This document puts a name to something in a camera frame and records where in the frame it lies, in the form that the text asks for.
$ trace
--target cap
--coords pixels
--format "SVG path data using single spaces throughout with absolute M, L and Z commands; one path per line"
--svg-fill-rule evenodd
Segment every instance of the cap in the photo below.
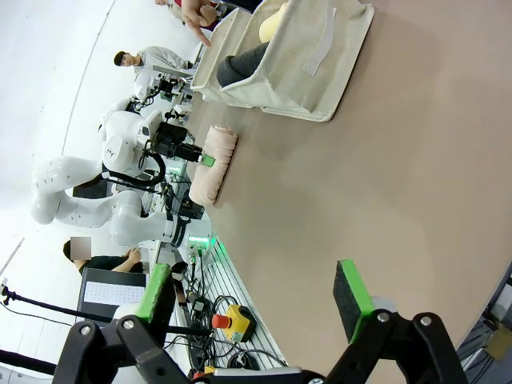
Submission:
M 231 319 L 227 316 L 222 316 L 221 314 L 214 314 L 211 319 L 211 326 L 213 328 L 229 328 L 231 325 Z

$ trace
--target person's arm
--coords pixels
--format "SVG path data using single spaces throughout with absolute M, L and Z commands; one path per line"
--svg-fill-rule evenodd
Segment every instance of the person's arm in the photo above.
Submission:
M 188 62 L 180 58 L 175 52 L 170 50 L 169 48 L 164 48 L 163 46 L 159 46 L 158 53 L 162 56 L 166 62 L 169 63 L 169 66 L 176 70 L 186 70 L 188 69 Z
M 137 264 L 136 262 L 133 262 L 129 258 L 124 261 L 123 264 L 120 266 L 116 266 L 114 269 L 112 269 L 113 272 L 130 272 L 130 270 L 134 267 L 134 265 Z
M 112 269 L 114 272 L 130 272 L 130 270 L 134 267 L 135 264 L 141 261 L 141 251 L 139 248 L 134 250 L 130 250 L 128 253 L 128 257 L 124 261 L 123 264 L 116 266 Z
M 201 27 L 209 26 L 217 18 L 217 11 L 211 6 L 210 0 L 182 0 L 182 17 L 198 39 L 205 46 L 211 46 L 201 30 Z

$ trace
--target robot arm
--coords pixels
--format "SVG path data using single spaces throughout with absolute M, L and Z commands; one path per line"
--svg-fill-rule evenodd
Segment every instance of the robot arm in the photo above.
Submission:
M 45 162 L 33 176 L 32 217 L 40 224 L 57 219 L 72 226 L 96 228 L 110 223 L 110 237 L 117 246 L 134 246 L 145 240 L 169 242 L 187 261 L 188 237 L 210 237 L 210 223 L 183 220 L 176 215 L 155 212 L 141 217 L 140 197 L 125 190 L 108 198 L 76 198 L 65 190 L 100 180 L 102 162 L 65 156 Z
M 102 123 L 100 124 L 98 128 L 98 134 L 100 139 L 104 142 L 106 140 L 106 121 L 109 119 L 109 117 L 114 113 L 118 112 L 120 110 L 126 110 L 128 105 L 131 103 L 131 96 L 124 98 L 122 100 L 119 100 L 116 102 L 112 108 L 110 108 L 105 114 L 102 116 Z
M 105 132 L 102 160 L 105 167 L 133 178 L 148 169 L 160 171 L 156 161 L 139 160 L 162 122 L 159 110 L 154 110 L 146 119 L 124 110 L 111 113 L 102 124 Z

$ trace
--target man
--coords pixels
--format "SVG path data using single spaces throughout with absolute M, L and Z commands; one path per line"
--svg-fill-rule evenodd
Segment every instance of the man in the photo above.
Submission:
M 141 263 L 141 251 L 135 248 L 126 252 L 123 256 L 94 256 L 90 260 L 72 260 L 71 259 L 71 240 L 64 243 L 62 248 L 64 255 L 72 261 L 78 268 L 78 272 L 83 274 L 85 268 L 95 270 L 113 270 L 114 272 L 143 272 Z
M 114 56 L 116 66 L 133 66 L 135 73 L 138 74 L 141 69 L 152 70 L 153 66 L 161 66 L 171 70 L 189 70 L 192 63 L 183 60 L 175 52 L 162 46 L 148 46 L 144 50 L 132 56 L 127 52 L 121 51 Z
M 259 6 L 263 0 L 225 0 L 229 4 L 238 6 L 249 12 Z M 166 4 L 165 0 L 154 0 L 159 6 Z M 210 40 L 202 32 L 201 28 L 209 26 L 217 17 L 215 9 L 210 5 L 210 0 L 182 0 L 182 18 L 185 24 L 196 34 L 205 46 L 210 46 Z

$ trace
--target gray cloth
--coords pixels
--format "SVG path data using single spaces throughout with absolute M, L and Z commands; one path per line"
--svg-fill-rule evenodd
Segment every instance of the gray cloth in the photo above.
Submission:
M 137 54 L 141 58 L 141 66 L 136 66 L 135 73 L 140 70 L 152 70 L 153 66 L 169 68 L 171 70 L 185 70 L 188 62 L 180 58 L 175 52 L 162 46 L 148 46 Z
M 217 81 L 220 86 L 228 86 L 252 76 L 262 62 L 269 43 L 261 44 L 239 56 L 228 56 L 217 68 Z

